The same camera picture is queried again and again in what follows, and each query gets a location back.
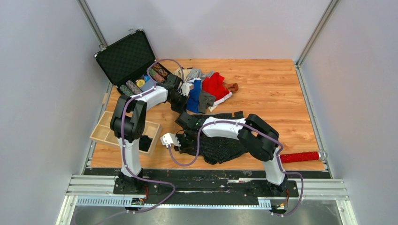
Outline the black pinstriped underwear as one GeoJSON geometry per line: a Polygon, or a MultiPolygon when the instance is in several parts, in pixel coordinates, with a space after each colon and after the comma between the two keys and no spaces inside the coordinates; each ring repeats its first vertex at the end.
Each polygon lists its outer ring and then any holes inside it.
{"type": "MultiPolygon", "coordinates": [[[[217,119],[242,119],[244,118],[243,111],[230,112],[230,113],[218,113],[218,114],[193,114],[192,117],[198,120],[205,120],[209,117],[215,117],[217,119]]],[[[236,159],[241,155],[248,152],[244,145],[235,139],[224,138],[224,137],[207,137],[201,135],[200,137],[199,155],[204,158],[204,161],[208,164],[222,164],[227,161],[236,159]]]]}

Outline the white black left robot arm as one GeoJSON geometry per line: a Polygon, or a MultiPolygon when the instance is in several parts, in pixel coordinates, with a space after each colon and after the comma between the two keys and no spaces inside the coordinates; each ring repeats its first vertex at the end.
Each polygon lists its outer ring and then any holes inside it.
{"type": "Polygon", "coordinates": [[[119,181],[133,194],[144,187],[142,166],[139,161],[139,141],[145,129],[146,112],[152,107],[169,102],[174,112],[186,111],[187,100],[193,84],[170,74],[164,83],[151,83],[151,88],[140,94],[118,98],[110,122],[122,156],[119,181]]]}

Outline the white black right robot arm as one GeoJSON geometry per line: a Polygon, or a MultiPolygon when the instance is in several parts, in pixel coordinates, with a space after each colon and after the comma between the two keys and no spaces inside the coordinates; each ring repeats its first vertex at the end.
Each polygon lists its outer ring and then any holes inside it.
{"type": "Polygon", "coordinates": [[[182,113],[176,119],[182,132],[176,134],[174,150],[202,156],[210,164],[223,163],[249,153],[263,163],[269,192],[281,195],[287,189],[280,160],[283,145],[279,133],[256,114],[243,117],[227,114],[182,113]]]}

